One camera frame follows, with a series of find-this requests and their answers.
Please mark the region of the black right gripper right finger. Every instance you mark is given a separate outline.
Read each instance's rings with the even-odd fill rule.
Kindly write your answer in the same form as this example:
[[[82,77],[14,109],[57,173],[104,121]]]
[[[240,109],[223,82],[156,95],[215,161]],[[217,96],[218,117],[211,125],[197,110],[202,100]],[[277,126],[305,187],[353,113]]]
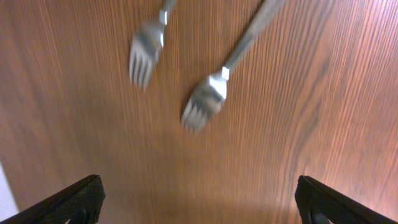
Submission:
[[[298,178],[295,201],[304,224],[397,224],[307,175]]]

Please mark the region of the metal fork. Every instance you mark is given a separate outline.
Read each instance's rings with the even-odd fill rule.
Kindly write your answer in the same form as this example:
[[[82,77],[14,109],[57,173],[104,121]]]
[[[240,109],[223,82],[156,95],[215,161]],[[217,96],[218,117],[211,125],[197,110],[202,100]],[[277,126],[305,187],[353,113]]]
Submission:
[[[159,15],[145,21],[135,33],[129,55],[129,79],[146,90],[164,48],[165,27],[176,0],[164,0]]]
[[[284,3],[284,0],[263,1],[221,69],[197,85],[181,116],[181,124],[187,131],[199,132],[221,111],[227,98],[228,81],[238,62]]]

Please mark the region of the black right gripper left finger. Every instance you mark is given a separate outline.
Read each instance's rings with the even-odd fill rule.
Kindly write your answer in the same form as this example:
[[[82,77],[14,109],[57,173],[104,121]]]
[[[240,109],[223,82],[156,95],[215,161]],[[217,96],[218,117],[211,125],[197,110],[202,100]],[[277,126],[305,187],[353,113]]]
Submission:
[[[101,177],[89,175],[2,223],[96,224],[105,196]]]

